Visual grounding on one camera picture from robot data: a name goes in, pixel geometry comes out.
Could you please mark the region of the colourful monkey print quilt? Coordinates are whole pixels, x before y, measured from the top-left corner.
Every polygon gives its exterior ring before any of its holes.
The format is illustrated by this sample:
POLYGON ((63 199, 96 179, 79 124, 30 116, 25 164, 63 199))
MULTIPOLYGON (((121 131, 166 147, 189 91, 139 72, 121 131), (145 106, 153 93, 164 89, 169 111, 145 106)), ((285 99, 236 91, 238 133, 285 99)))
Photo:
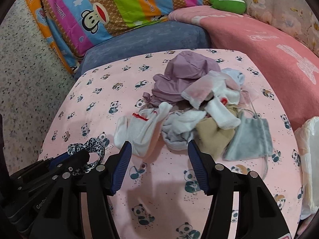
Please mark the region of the colourful monkey print quilt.
POLYGON ((209 0, 25 0, 40 31, 70 74, 86 52, 132 29, 165 22, 180 8, 209 0))

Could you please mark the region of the purple cloth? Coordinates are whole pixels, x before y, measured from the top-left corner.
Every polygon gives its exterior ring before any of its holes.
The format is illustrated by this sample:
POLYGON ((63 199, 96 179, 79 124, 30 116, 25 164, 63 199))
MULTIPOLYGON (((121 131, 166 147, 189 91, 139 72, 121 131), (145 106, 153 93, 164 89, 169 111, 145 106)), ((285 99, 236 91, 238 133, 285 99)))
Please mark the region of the purple cloth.
POLYGON ((144 92, 143 100, 157 107, 162 102, 176 105, 182 101, 181 93, 209 71, 220 72, 219 64, 201 54, 182 51, 166 66, 163 74, 153 76, 155 82, 151 93, 144 92))

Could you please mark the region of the blue grey cushion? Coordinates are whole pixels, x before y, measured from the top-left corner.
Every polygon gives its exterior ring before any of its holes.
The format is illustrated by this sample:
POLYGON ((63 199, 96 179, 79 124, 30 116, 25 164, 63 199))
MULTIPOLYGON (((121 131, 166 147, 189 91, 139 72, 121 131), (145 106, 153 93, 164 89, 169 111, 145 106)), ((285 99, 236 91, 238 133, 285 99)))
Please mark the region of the blue grey cushion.
POLYGON ((128 31, 89 49, 75 79, 98 66, 129 57, 168 50, 215 47, 202 27, 177 21, 160 22, 128 31))

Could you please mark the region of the white lined trash bin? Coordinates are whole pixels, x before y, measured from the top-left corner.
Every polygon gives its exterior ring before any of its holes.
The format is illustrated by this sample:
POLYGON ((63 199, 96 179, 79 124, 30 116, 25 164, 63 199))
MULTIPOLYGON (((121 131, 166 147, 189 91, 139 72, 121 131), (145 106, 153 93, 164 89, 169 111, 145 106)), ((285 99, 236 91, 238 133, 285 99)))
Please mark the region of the white lined trash bin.
POLYGON ((318 117, 307 120, 295 131, 301 158, 303 202, 301 219, 318 211, 318 117))

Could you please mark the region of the grey floral quilt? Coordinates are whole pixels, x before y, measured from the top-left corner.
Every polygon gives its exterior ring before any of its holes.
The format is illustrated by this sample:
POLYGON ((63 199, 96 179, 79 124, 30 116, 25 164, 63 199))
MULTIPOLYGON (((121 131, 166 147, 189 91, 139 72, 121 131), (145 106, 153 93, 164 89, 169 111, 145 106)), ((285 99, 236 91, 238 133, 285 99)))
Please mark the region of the grey floral quilt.
POLYGON ((306 0, 245 0, 247 14, 294 37, 318 55, 318 16, 306 0))

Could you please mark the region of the pink towel blanket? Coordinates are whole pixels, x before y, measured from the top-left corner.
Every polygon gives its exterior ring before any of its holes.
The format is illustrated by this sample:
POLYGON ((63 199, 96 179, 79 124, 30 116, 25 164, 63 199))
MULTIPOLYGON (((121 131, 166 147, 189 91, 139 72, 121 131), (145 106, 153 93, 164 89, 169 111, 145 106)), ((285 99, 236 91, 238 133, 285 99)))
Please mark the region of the pink towel blanket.
POLYGON ((248 15, 209 6, 177 9, 168 19, 202 27, 219 49, 245 53, 274 90, 293 129, 318 116, 318 57, 299 41, 248 15))

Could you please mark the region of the white sock red mark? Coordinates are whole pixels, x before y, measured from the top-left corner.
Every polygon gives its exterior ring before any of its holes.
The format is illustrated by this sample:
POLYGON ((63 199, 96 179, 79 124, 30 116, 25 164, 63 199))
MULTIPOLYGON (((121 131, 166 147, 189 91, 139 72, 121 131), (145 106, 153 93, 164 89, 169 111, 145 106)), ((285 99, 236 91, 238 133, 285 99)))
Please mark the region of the white sock red mark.
POLYGON ((215 120, 221 129, 233 129, 239 126, 241 120, 232 114, 226 106, 238 105, 239 91, 232 90, 225 83, 212 89, 213 98, 205 106, 205 111, 215 120))

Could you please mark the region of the black white leopard hairband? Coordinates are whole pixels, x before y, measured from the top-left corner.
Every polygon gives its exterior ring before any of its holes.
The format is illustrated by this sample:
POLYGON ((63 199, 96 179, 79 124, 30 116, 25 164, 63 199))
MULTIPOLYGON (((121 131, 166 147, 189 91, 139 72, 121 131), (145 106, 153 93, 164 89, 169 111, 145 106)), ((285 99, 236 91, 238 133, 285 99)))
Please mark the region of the black white leopard hairband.
POLYGON ((67 148, 67 153, 69 155, 77 154, 80 151, 86 151, 89 154, 95 153, 97 154, 98 159, 92 163, 85 164, 83 167, 79 167, 76 170, 73 170, 72 171, 73 176, 89 173, 92 169, 100 165, 102 163, 102 160, 104 159, 105 145, 102 142, 102 140, 98 138, 90 138, 84 144, 82 143, 70 144, 67 148))

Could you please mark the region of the white grey sock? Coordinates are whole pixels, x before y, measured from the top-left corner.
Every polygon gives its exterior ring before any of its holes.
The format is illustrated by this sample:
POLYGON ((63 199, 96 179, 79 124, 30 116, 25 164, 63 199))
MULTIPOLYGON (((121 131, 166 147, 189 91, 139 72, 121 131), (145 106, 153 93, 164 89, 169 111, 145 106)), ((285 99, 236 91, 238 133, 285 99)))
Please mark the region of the white grey sock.
POLYGON ((174 151, 186 150, 195 137, 196 125, 207 115, 206 111, 175 111, 162 125, 161 135, 165 144, 174 151))

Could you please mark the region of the clear plastic wrapper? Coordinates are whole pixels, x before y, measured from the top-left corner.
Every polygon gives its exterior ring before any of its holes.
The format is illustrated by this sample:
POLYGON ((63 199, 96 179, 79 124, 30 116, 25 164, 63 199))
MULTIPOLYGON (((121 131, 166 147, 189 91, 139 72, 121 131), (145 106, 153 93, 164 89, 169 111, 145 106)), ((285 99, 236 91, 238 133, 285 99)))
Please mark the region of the clear plastic wrapper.
POLYGON ((252 103, 259 98, 259 93, 249 84, 243 84, 239 92, 239 106, 252 106, 252 103))

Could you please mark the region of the light blue white sock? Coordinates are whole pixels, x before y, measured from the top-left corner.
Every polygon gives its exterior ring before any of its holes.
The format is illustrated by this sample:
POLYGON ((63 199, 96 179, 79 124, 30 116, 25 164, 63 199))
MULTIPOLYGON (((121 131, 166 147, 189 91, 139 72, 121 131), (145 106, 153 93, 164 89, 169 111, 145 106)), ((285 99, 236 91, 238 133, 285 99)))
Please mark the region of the light blue white sock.
POLYGON ((245 82, 245 75, 239 70, 235 70, 235 69, 231 69, 231 68, 224 68, 221 70, 221 72, 229 75, 236 82, 236 84, 239 87, 242 87, 242 85, 245 82))

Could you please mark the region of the white sock red trim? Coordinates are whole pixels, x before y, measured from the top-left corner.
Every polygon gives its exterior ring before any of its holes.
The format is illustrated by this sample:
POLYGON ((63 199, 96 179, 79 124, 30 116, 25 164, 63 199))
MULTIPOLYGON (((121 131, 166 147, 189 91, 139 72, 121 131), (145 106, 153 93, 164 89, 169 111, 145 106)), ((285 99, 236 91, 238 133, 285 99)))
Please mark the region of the white sock red trim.
POLYGON ((170 113, 172 105, 162 102, 155 109, 143 109, 131 117, 120 117, 114 133, 114 145, 121 148, 126 141, 131 143, 132 154, 145 158, 151 153, 151 144, 158 137, 159 128, 170 113))

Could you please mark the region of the beige cloth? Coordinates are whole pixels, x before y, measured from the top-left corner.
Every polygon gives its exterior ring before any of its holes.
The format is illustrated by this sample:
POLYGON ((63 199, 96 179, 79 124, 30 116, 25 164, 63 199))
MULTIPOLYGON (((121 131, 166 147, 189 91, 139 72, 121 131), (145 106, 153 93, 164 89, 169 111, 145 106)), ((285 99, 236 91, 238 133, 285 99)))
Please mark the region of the beige cloth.
MULTIPOLYGON (((227 109, 237 116, 236 110, 233 108, 227 109)), ((197 132, 196 142, 202 152, 211 155, 216 160, 234 137, 235 128, 221 129, 210 114, 207 113, 207 115, 195 127, 197 132)))

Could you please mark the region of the green check mark cushion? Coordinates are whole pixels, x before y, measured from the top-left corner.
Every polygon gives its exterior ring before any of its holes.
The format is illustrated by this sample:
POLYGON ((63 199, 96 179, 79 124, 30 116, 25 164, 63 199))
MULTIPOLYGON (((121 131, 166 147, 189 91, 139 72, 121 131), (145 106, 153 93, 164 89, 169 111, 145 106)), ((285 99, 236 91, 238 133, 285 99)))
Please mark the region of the green check mark cushion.
POLYGON ((209 0, 211 7, 217 10, 244 14, 246 12, 245 0, 209 0))

